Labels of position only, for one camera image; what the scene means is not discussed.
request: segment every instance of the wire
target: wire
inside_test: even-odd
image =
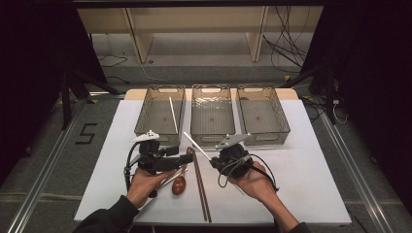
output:
[[[122,78],[119,78],[119,77],[117,77],[117,76],[107,76],[106,79],[117,79],[117,80],[120,80],[120,81],[122,81],[122,82],[124,82],[124,83],[130,84],[129,81],[124,80],[124,79],[122,79]]]
[[[363,232],[368,233],[366,227],[364,227],[364,225],[361,223],[361,221],[355,216],[354,213],[352,213],[351,210],[349,210],[348,207],[346,207],[346,211],[349,213],[349,215],[351,216],[352,219],[354,219],[358,225],[360,226],[360,228],[363,230]]]
[[[139,65],[140,65],[140,67],[142,68],[143,73],[145,74],[146,78],[148,78],[148,80],[161,81],[161,82],[172,83],[172,84],[194,84],[194,83],[185,83],[185,82],[183,82],[183,83],[182,83],[182,82],[180,82],[180,83],[175,83],[175,82],[170,82],[170,81],[163,80],[163,79],[156,79],[156,78],[149,77],[148,74],[146,73],[146,70],[145,70],[145,68],[143,67],[142,63],[141,63],[141,62],[138,62],[138,63],[139,63]]]
[[[130,152],[129,152],[128,156],[127,156],[126,166],[124,167],[124,170],[123,170],[124,180],[125,180],[125,182],[126,182],[126,188],[127,188],[127,190],[130,188],[130,177],[131,177],[131,176],[130,176],[130,169],[131,169],[131,166],[132,166],[132,165],[130,165],[131,154],[133,153],[133,151],[134,151],[134,149],[136,148],[136,146],[139,145],[139,144],[140,144],[140,142],[136,142],[136,143],[134,143],[133,146],[131,147]]]
[[[276,187],[275,176],[273,176],[272,170],[270,170],[270,168],[269,168],[269,166],[267,166],[266,162],[264,162],[264,160],[261,157],[255,155],[255,154],[250,154],[250,155],[258,158],[264,164],[264,166],[267,168],[267,170],[269,171],[272,178],[270,178],[265,172],[261,171],[259,168],[255,167],[253,165],[251,165],[251,168],[253,170],[263,174],[266,178],[268,178],[270,180],[270,182],[272,183],[273,189],[275,189],[275,191],[279,191],[279,187]]]
[[[336,120],[337,120],[339,123],[346,123],[346,121],[348,121],[348,115],[345,116],[345,121],[340,121],[340,120],[339,120],[339,117],[336,116],[336,112],[335,112],[336,106],[337,106],[337,104],[334,104],[334,105],[333,105],[333,114],[334,114]]]
[[[302,30],[300,31],[300,34],[297,36],[296,39],[294,39],[294,41],[296,42],[297,40],[299,40],[300,36],[302,35],[303,31],[305,30],[306,24],[309,21],[309,15],[310,15],[310,6],[308,6],[308,15],[306,16],[306,21],[305,24],[303,24]]]
[[[226,187],[226,186],[227,186],[227,182],[228,182],[228,180],[229,180],[230,175],[233,173],[233,171],[234,171],[237,167],[239,167],[240,165],[242,165],[241,161],[242,161],[241,158],[239,158],[239,159],[237,159],[236,161],[234,161],[234,162],[228,164],[227,166],[223,167],[223,169],[219,172],[219,176],[218,176],[218,185],[219,185],[220,187]],[[226,176],[226,181],[224,182],[224,184],[221,184],[221,176],[222,176],[223,171],[226,170],[228,167],[233,166],[233,165],[235,165],[235,166],[234,166],[234,167],[230,170],[230,172],[227,174],[227,176]]]
[[[302,100],[302,103],[306,108],[310,107],[315,110],[317,115],[315,117],[309,117],[309,119],[311,120],[311,123],[315,122],[315,120],[317,120],[326,110],[326,106],[324,104],[315,103],[311,101],[310,99],[303,97],[303,96],[299,96],[298,98]]]
[[[304,57],[303,57],[304,55],[301,54],[301,51],[304,52],[304,53],[306,53],[306,52],[304,50],[300,49],[295,44],[295,42],[300,38],[301,34],[303,33],[303,31],[304,31],[304,29],[307,25],[307,22],[309,20],[309,15],[310,15],[310,8],[308,9],[308,14],[307,14],[305,23],[302,27],[302,30],[301,30],[300,34],[297,36],[297,38],[295,40],[292,39],[291,31],[290,31],[290,16],[291,16],[291,11],[292,11],[291,6],[286,7],[286,10],[283,13],[283,17],[281,17],[281,14],[279,13],[278,7],[275,7],[275,10],[276,10],[276,13],[279,17],[279,20],[282,23],[282,31],[281,31],[281,34],[280,34],[278,40],[276,41],[275,45],[277,45],[279,43],[281,38],[284,38],[284,43],[288,42],[289,46],[291,47],[291,54],[293,55],[293,58],[294,58],[295,62],[298,63],[296,55],[299,55],[300,59],[302,59],[304,61]]]
[[[106,57],[109,57],[109,56],[112,56],[112,57],[115,57],[115,58],[121,58],[121,59],[123,59],[122,61],[120,61],[120,62],[117,62],[117,63],[115,63],[115,64],[113,64],[113,65],[102,65],[102,67],[114,67],[114,66],[116,66],[116,65],[119,65],[119,64],[122,64],[124,61],[126,61],[127,60],[127,57],[125,57],[125,56],[116,56],[116,55],[111,55],[111,54],[109,54],[109,55],[105,55],[105,56],[103,56],[102,58],[99,58],[99,61],[100,60],[103,60],[103,59],[105,59]]]

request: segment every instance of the transparent storage container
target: transparent storage container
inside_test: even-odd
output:
[[[241,84],[236,100],[242,133],[252,134],[245,146],[285,143],[291,129],[273,86]]]
[[[192,87],[192,139],[201,147],[214,147],[226,134],[234,134],[232,100],[227,84],[196,84]]]
[[[172,100],[175,122],[169,97]],[[186,95],[182,85],[149,86],[134,132],[137,136],[152,130],[161,146],[179,146],[185,113]]]

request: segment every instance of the cable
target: cable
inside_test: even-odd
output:
[[[345,121],[340,121],[340,120],[339,120],[339,117],[336,116],[336,112],[335,112],[336,105],[337,105],[337,104],[334,104],[334,105],[333,105],[333,114],[334,114],[336,120],[337,120],[339,123],[346,123],[346,121],[348,121],[348,115],[346,115]]]
[[[122,78],[119,78],[119,77],[117,77],[117,76],[107,76],[106,79],[117,79],[117,80],[120,80],[120,81],[122,81],[122,82],[124,82],[124,83],[130,84],[129,81],[124,80],[124,79],[122,79]]]
[[[99,61],[100,61],[100,60],[103,60],[103,59],[105,59],[106,57],[109,57],[109,56],[112,56],[112,57],[115,57],[115,58],[122,58],[123,60],[120,61],[120,62],[117,62],[117,63],[115,63],[115,64],[113,64],[113,65],[110,65],[110,66],[102,65],[102,67],[114,67],[114,66],[119,65],[119,64],[121,64],[121,63],[123,63],[124,61],[127,60],[127,57],[125,57],[125,56],[116,56],[116,55],[111,55],[111,54],[109,54],[109,55],[103,56],[102,58],[99,58]]]
[[[127,188],[127,190],[130,188],[130,177],[131,177],[131,176],[130,176],[130,169],[131,169],[131,166],[132,166],[132,165],[130,165],[131,154],[133,153],[133,151],[134,151],[134,149],[136,148],[136,146],[139,145],[139,144],[140,144],[140,142],[136,142],[136,143],[134,143],[133,146],[131,147],[130,152],[129,152],[128,156],[127,156],[126,166],[124,167],[124,170],[123,170],[124,180],[125,180],[125,182],[126,182],[126,188]]]
[[[297,40],[299,40],[300,36],[302,35],[303,31],[305,30],[306,24],[309,21],[309,14],[310,14],[310,6],[308,6],[308,15],[306,16],[306,21],[305,24],[303,24],[302,30],[300,31],[300,34],[297,36],[296,39],[294,39],[294,41],[296,42]]]
[[[227,176],[226,176],[226,181],[224,182],[224,185],[222,185],[222,184],[221,184],[221,176],[222,176],[223,171],[226,170],[228,167],[233,166],[233,165],[235,165],[235,166],[234,166],[234,167],[230,170],[230,172],[227,174]],[[228,164],[227,166],[225,166],[225,167],[219,172],[218,185],[219,185],[220,187],[226,187],[230,175],[231,175],[231,174],[233,173],[233,171],[234,171],[237,167],[239,167],[240,165],[242,165],[241,158],[239,158],[239,159],[237,159],[236,161],[234,161],[234,162]]]
[[[180,83],[175,83],[175,82],[170,82],[170,81],[167,81],[167,80],[151,78],[151,77],[149,77],[148,74],[146,73],[146,70],[145,70],[145,68],[143,67],[142,63],[141,63],[141,62],[138,62],[138,63],[139,63],[139,65],[140,65],[140,67],[142,68],[143,73],[145,74],[146,78],[148,78],[148,80],[161,81],[161,82],[172,83],[172,84],[194,84],[194,83],[182,83],[182,82],[180,82]]]
[[[300,35],[303,33],[304,28],[306,27],[307,21],[309,19],[309,14],[310,14],[310,8],[308,11],[308,15],[306,17],[306,21],[303,25],[303,28],[301,30],[301,33],[299,34],[299,36],[293,40],[292,36],[291,36],[291,31],[290,31],[290,15],[291,15],[291,11],[292,8],[291,6],[287,6],[286,10],[284,11],[284,15],[283,17],[281,17],[281,14],[279,13],[279,9],[277,7],[275,7],[276,13],[278,14],[279,20],[281,20],[282,23],[282,31],[281,31],[281,35],[279,36],[278,40],[276,41],[275,45],[277,45],[280,41],[281,38],[284,38],[284,43],[285,41],[289,43],[290,47],[291,47],[291,51],[292,51],[292,55],[295,59],[295,62],[298,63],[297,59],[296,59],[296,54],[299,55],[299,57],[304,61],[303,55],[300,53],[301,50],[296,44],[295,42],[297,41],[297,39],[300,37]]]
[[[366,227],[364,227],[364,225],[361,223],[361,221],[355,216],[354,213],[352,213],[351,210],[349,210],[349,208],[347,206],[346,207],[346,211],[349,213],[349,215],[351,216],[352,219],[354,219],[358,225],[360,226],[360,228],[363,230],[363,232],[368,233]]]
[[[270,168],[269,168],[269,166],[267,166],[266,162],[264,162],[264,160],[261,157],[255,155],[255,154],[249,154],[249,155],[258,158],[264,164],[264,166],[267,168],[267,170],[269,171],[272,178],[270,178],[265,172],[261,171],[259,168],[255,167],[253,165],[250,165],[250,164],[248,164],[248,165],[250,165],[253,170],[263,174],[266,178],[268,178],[270,180],[270,182],[272,183],[273,189],[275,189],[275,191],[279,191],[279,187],[276,187],[275,176],[273,176],[272,170],[270,170]]]

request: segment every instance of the white tabletop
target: white tabletop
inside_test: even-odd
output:
[[[143,101],[122,100],[86,188],[75,220],[81,221],[97,209],[108,209],[120,195],[126,193],[123,167],[136,137],[134,127]],[[259,155],[268,164],[276,183],[278,195],[299,221],[314,224],[346,225],[351,223],[342,198],[327,167],[312,125],[300,100],[281,100],[291,133],[287,141],[276,148],[245,148]],[[233,112],[237,113],[233,101]],[[184,131],[189,133],[191,104],[186,104]],[[239,118],[234,114],[236,133],[241,133]],[[190,141],[182,136],[181,154]],[[210,156],[219,153],[207,150]],[[186,173],[187,188],[174,196],[171,183],[158,191],[134,219],[137,224],[151,225],[268,225],[272,215],[255,199],[241,193],[232,184],[218,185],[219,172],[197,150],[197,160],[209,203],[212,223],[203,219],[193,164]]]

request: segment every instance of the chopstick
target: chopstick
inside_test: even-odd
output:
[[[199,188],[200,202],[202,204],[203,217],[205,220],[212,222],[210,216],[209,205],[207,203],[206,192],[203,186],[202,175],[200,174],[199,164],[197,162],[196,151],[193,148],[188,148],[187,153],[193,153],[194,171],[196,173],[197,187]]]

